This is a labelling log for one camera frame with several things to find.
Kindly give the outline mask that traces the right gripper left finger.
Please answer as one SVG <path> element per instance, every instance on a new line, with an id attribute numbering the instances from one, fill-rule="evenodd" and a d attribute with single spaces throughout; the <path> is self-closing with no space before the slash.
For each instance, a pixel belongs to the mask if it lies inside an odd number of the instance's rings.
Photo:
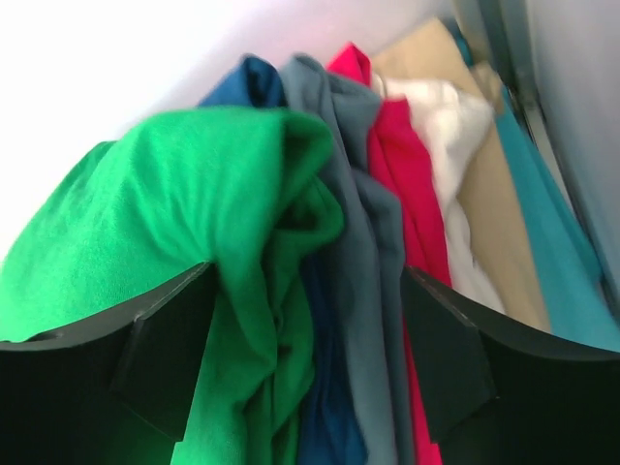
<path id="1" fill-rule="evenodd" d="M 167 464 L 217 291 L 202 263 L 91 317 L 1 345 L 5 464 Z"/>

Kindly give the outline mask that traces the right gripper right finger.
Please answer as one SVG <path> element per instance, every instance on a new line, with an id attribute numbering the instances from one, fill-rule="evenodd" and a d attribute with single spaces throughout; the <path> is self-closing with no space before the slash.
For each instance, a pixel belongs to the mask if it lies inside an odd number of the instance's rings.
<path id="1" fill-rule="evenodd" d="M 401 275 L 429 435 L 446 464 L 615 464 L 619 356 Z"/>

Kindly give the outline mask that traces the green t shirt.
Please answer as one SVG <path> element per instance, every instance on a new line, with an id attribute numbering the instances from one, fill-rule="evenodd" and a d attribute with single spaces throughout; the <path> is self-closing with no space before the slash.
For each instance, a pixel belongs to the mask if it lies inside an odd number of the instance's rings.
<path id="1" fill-rule="evenodd" d="M 285 108 L 165 112 L 96 145 L 1 267 L 1 336 L 21 341 L 158 287 L 220 275 L 176 464 L 293 464 L 314 380 L 303 259 L 341 231 L 319 178 L 321 119 Z"/>

